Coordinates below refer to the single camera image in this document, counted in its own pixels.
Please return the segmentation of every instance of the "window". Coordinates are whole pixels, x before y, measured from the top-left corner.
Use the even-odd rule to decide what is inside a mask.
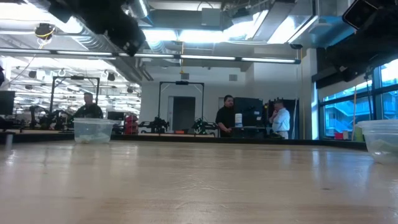
[[[383,93],[383,119],[398,119],[398,91]]]
[[[369,90],[371,90],[371,88],[372,88],[372,80],[368,81],[368,85],[369,85]],[[367,89],[366,82],[363,82],[363,83],[361,83],[361,84],[356,86],[356,93],[357,94],[366,92],[367,90],[368,89]],[[339,93],[335,93],[333,95],[327,96],[327,97],[325,97],[323,99],[323,101],[329,101],[329,100],[342,98],[342,97],[345,97],[345,96],[351,96],[351,95],[354,95],[354,92],[355,92],[355,87],[351,87],[351,88],[343,90],[343,91],[341,91]]]
[[[368,121],[370,117],[369,101],[367,97],[356,100],[355,124]],[[335,133],[353,130],[354,100],[325,105],[325,135],[334,136]]]
[[[381,67],[381,84],[383,87],[398,84],[398,59]]]

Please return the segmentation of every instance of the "doorway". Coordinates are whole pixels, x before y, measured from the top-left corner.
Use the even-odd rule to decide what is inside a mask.
[[[195,122],[195,105],[195,97],[174,97],[172,121],[173,130],[188,130],[193,126]]]

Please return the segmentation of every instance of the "person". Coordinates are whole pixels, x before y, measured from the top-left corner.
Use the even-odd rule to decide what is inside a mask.
[[[85,105],[79,108],[73,117],[75,118],[104,118],[101,108],[93,103],[93,95],[85,93]]]
[[[234,98],[231,95],[224,97],[224,107],[217,112],[216,124],[220,127],[220,137],[231,137],[231,128],[235,126]]]
[[[290,113],[282,100],[275,101],[274,108],[275,111],[269,118],[269,122],[272,123],[272,130],[283,138],[289,139]]]

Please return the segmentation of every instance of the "workbench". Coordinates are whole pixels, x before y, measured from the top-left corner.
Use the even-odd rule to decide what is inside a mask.
[[[0,158],[2,223],[398,222],[397,167],[363,151],[58,141]]]

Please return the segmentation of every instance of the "white shirt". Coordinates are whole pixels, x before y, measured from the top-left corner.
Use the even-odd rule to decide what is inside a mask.
[[[272,123],[272,130],[278,131],[288,131],[290,129],[290,114],[286,108],[278,111],[274,119],[269,120]]]

